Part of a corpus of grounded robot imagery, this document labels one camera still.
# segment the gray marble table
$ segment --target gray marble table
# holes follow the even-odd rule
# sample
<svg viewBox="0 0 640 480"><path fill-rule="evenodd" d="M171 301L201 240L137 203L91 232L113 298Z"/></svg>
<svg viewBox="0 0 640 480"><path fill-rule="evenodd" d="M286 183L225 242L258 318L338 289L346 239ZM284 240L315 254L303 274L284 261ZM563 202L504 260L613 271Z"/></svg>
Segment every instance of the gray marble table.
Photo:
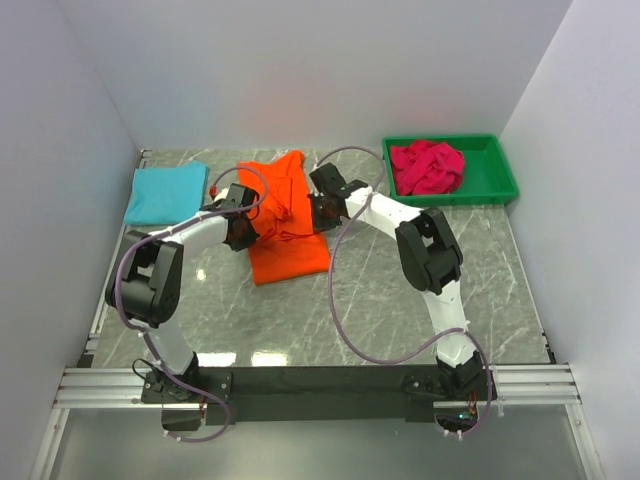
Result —
<svg viewBox="0 0 640 480"><path fill-rule="evenodd" d="M147 166L170 167L199 160L216 174L241 161L271 162L288 150L158 150ZM303 149L309 171L328 150ZM378 162L365 153L336 155L333 162L350 181L371 182ZM237 177L229 175L228 181ZM381 185L388 193L389 186ZM493 363L547 363L533 299L502 206L445 207L464 253L461 290L470 330ZM331 247L335 232L327 234ZM433 334L420 294L405 280L395 241L356 225L337 258L338 312L351 339L365 352L396 358ZM183 269L177 310L185 338L206 354L208 365L352 365L364 362L338 337L329 313L327 275L318 274L256 287L246 251L213 246ZM142 341L105 309L94 367L128 367L147 357ZM434 363L425 351L412 363Z"/></svg>

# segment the pink cloth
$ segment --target pink cloth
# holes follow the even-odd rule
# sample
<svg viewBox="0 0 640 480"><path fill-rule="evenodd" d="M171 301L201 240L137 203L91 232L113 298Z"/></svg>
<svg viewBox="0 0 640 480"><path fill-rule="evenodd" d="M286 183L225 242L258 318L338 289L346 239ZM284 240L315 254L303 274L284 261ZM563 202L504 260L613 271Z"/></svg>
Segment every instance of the pink cloth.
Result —
<svg viewBox="0 0 640 480"><path fill-rule="evenodd" d="M451 193L462 183L464 157L446 143L415 140L391 147L391 171L398 195Z"/></svg>

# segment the folded blue cloth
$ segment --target folded blue cloth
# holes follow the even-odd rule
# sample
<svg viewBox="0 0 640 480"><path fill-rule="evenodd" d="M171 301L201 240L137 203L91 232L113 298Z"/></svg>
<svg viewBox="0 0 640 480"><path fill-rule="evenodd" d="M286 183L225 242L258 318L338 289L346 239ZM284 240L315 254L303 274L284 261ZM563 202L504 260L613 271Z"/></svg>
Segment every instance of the folded blue cloth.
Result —
<svg viewBox="0 0 640 480"><path fill-rule="evenodd" d="M173 225L200 207L209 167L191 162L174 168L140 168L133 175L126 225Z"/></svg>

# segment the green container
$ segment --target green container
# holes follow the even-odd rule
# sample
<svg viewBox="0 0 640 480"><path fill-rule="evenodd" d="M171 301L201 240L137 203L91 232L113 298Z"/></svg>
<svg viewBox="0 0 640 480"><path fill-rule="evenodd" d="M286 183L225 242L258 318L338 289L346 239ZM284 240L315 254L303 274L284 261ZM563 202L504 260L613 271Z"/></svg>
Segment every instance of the green container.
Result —
<svg viewBox="0 0 640 480"><path fill-rule="evenodd" d="M417 139L448 143L464 154L464 180L455 192L445 195L398 195L391 171L391 147L407 147ZM391 184L391 198L405 205L428 207L500 204L518 196L518 186L494 135L387 137L382 140L382 149Z"/></svg>

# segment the orange t-shirt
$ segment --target orange t-shirt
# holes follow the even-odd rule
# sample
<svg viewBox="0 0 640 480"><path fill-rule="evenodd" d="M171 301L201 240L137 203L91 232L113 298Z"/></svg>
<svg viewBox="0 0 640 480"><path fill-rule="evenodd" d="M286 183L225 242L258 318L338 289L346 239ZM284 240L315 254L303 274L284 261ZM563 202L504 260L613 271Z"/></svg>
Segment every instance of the orange t-shirt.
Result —
<svg viewBox="0 0 640 480"><path fill-rule="evenodd" d="M326 272L329 248L324 235L313 232L311 202L302 166L304 154L287 153L273 163L239 163L264 175L269 193L257 209L248 213L260 238L249 248L249 260L256 285ZM262 195L260 179L239 170L240 183Z"/></svg>

